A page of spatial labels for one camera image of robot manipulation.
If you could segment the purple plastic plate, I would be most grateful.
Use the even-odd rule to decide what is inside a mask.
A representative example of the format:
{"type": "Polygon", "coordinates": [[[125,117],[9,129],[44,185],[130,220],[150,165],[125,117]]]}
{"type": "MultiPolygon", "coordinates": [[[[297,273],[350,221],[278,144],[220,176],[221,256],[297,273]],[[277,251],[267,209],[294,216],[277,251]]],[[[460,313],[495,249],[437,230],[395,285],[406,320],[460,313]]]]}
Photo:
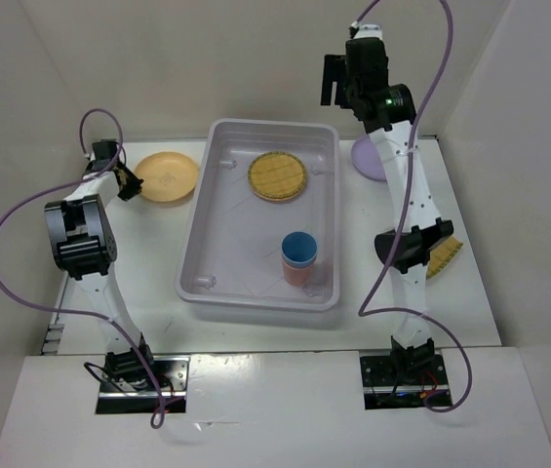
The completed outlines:
{"type": "Polygon", "coordinates": [[[364,177],[386,182],[386,174],[374,143],[368,136],[358,138],[350,150],[354,168],[364,177]]]}

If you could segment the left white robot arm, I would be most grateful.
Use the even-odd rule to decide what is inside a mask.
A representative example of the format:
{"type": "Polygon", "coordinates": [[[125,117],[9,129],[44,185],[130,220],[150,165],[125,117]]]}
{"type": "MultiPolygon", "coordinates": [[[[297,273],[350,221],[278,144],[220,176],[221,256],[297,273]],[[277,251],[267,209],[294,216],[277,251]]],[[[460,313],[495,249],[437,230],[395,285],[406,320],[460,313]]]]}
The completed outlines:
{"type": "Polygon", "coordinates": [[[120,292],[114,267],[118,247],[105,211],[114,199],[127,202],[136,197],[142,180],[122,161],[88,180],[122,151],[115,140],[95,142],[83,182],[62,200],[46,204],[44,215],[57,267],[104,317],[98,322],[105,344],[99,373],[119,391],[144,391],[154,388],[158,368],[120,292]]]}

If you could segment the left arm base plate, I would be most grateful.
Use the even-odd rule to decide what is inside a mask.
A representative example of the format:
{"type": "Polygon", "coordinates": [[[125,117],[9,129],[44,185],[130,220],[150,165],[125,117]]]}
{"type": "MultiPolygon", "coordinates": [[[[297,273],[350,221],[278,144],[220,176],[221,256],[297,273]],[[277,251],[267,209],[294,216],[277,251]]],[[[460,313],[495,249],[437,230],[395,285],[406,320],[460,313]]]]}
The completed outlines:
{"type": "MultiPolygon", "coordinates": [[[[166,413],[185,413],[189,356],[160,357],[152,369],[165,399],[166,413]]],[[[152,413],[158,407],[157,392],[146,378],[135,384],[110,373],[108,365],[85,363],[87,372],[98,382],[96,414],[118,415],[152,413]]]]}

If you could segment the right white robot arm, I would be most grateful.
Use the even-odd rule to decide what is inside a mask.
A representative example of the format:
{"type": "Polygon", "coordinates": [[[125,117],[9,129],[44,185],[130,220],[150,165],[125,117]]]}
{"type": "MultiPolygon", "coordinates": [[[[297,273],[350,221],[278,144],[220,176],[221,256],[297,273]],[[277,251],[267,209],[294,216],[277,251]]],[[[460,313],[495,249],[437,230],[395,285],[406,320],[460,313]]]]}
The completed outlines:
{"type": "Polygon", "coordinates": [[[435,344],[425,323],[426,274],[431,252],[453,234],[430,191],[418,147],[425,108],[410,89],[389,81],[382,30],[354,21],[342,55],[324,57],[320,103],[349,109],[360,121],[384,170],[395,226],[374,238],[391,281],[394,307],[404,317],[391,333],[390,370],[398,383],[414,382],[431,366],[435,344]]]}

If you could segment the rectangular bamboo tray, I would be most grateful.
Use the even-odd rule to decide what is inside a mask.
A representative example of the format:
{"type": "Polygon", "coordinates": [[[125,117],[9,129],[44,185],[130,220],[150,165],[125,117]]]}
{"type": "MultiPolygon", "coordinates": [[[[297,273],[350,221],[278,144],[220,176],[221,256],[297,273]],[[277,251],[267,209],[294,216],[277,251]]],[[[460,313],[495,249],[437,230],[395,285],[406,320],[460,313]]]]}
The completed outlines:
{"type": "Polygon", "coordinates": [[[454,236],[434,248],[427,265],[426,279],[430,280],[441,273],[462,248],[463,243],[454,236]]]}

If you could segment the round bamboo tray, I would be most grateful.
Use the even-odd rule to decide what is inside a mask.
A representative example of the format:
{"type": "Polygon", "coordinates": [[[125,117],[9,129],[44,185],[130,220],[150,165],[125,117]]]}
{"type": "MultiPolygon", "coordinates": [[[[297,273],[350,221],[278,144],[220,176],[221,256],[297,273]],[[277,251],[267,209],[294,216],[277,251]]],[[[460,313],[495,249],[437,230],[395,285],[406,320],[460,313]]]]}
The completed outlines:
{"type": "Polygon", "coordinates": [[[255,195],[268,202],[288,202],[302,193],[307,170],[295,155],[272,151],[259,155],[249,165],[248,183],[255,195]]]}

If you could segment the pink plastic cup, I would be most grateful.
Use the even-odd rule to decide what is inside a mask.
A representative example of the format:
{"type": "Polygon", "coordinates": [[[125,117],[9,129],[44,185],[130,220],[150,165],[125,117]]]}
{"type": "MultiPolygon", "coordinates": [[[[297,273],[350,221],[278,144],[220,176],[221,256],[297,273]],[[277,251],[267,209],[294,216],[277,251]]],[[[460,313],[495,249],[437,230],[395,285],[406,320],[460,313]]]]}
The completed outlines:
{"type": "Polygon", "coordinates": [[[312,273],[315,261],[315,257],[305,261],[293,261],[283,255],[282,267],[285,281],[294,287],[303,286],[312,273]]]}

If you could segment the orange plastic plate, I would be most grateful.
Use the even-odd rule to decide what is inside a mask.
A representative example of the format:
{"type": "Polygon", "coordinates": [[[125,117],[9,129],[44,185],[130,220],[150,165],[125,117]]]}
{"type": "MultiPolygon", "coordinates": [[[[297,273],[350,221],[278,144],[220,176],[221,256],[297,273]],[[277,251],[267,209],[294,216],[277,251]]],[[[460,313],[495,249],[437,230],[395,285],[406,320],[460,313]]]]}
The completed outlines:
{"type": "Polygon", "coordinates": [[[200,168],[190,157],[174,152],[154,153],[134,169],[142,180],[141,195],[148,201],[171,203],[190,195],[196,187],[200,168]]]}

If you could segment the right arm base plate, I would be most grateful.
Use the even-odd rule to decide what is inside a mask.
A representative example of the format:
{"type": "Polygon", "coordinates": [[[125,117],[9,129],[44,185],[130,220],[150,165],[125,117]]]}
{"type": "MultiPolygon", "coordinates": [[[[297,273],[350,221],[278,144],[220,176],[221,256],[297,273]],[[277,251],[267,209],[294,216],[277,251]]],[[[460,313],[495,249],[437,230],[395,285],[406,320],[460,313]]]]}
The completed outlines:
{"type": "Polygon", "coordinates": [[[387,351],[361,353],[359,357],[366,410],[433,408],[453,404],[444,359],[437,353],[431,364],[408,376],[397,376],[387,351]]]}

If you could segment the blue plastic cup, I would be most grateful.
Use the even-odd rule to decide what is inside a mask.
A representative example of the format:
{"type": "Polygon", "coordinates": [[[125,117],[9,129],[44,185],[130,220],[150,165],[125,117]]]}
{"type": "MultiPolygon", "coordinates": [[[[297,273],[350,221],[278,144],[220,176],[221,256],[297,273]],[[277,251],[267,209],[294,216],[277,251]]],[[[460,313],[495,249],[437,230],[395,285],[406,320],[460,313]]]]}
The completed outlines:
{"type": "Polygon", "coordinates": [[[281,252],[285,264],[302,269],[311,266],[318,255],[318,243],[309,233],[296,231],[282,241],[281,252]]]}

